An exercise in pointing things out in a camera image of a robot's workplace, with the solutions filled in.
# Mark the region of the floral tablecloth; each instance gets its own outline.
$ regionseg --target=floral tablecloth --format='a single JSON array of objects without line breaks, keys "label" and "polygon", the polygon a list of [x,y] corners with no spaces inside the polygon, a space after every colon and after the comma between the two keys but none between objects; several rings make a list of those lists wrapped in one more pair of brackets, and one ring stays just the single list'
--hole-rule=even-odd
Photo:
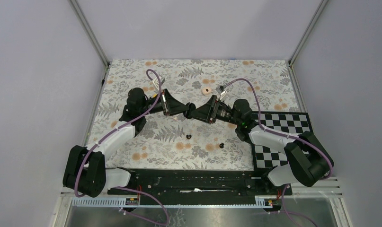
[{"label": "floral tablecloth", "polygon": [[[217,95],[217,86],[242,77],[254,85],[262,110],[299,111],[284,60],[114,60],[88,143],[100,139],[117,124],[131,88],[141,87],[148,96],[156,93],[145,74],[147,69],[165,78],[163,88],[178,101],[192,102],[196,107],[206,103],[212,94]],[[204,87],[210,87],[212,94],[204,96]],[[230,106],[244,98],[257,110],[247,83],[234,83],[227,91],[225,102]],[[217,121],[210,125],[187,120],[181,114],[166,117],[162,113],[148,115],[146,120],[141,133],[107,160],[107,167],[253,169],[251,147],[237,138],[233,124]]]}]

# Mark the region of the white wall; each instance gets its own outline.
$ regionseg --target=white wall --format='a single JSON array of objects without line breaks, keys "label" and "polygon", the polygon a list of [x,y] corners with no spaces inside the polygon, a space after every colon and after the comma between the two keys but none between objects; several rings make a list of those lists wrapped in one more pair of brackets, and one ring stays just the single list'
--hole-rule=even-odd
[{"label": "white wall", "polygon": [[102,71],[67,0],[0,1],[0,227],[49,224]]},{"label": "white wall", "polygon": [[112,59],[289,59],[320,0],[79,0]]},{"label": "white wall", "polygon": [[382,0],[330,1],[295,71],[354,226],[382,226]]}]

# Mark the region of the gray wall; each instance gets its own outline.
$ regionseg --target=gray wall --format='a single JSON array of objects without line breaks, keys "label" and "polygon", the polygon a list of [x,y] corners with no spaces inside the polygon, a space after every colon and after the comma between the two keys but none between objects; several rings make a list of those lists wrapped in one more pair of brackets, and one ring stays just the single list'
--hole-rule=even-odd
[{"label": "gray wall", "polygon": [[0,227],[44,227],[103,66],[67,0],[0,1]]},{"label": "gray wall", "polygon": [[330,1],[295,71],[354,226],[382,226],[382,0]]},{"label": "gray wall", "polygon": [[320,0],[79,0],[109,59],[288,59]]}]

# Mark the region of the checkered board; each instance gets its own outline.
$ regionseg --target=checkered board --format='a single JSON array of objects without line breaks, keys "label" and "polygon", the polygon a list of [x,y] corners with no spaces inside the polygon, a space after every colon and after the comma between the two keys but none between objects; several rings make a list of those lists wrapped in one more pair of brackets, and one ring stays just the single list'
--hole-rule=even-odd
[{"label": "checkered board", "polygon": [[[254,112],[252,118],[258,120],[258,113]],[[289,133],[312,131],[307,113],[262,111],[261,123],[268,128]],[[252,146],[252,156],[256,156],[256,159],[253,158],[254,168],[272,168],[287,164],[287,157],[284,154],[264,146]]]}]

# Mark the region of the black and white checkered pattern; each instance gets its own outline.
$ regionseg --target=black and white checkered pattern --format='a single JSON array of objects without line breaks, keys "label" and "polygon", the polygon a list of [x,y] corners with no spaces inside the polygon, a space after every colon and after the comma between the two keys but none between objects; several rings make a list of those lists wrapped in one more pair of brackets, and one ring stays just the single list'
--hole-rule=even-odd
[{"label": "black and white checkered pattern", "polygon": [[[257,120],[258,114],[254,113],[253,118]],[[289,133],[312,131],[311,122],[309,121],[307,113],[262,111],[261,123],[268,128]],[[272,168],[274,166],[287,164],[287,157],[284,154],[264,146],[254,146],[252,153],[256,153],[257,168]]]}]

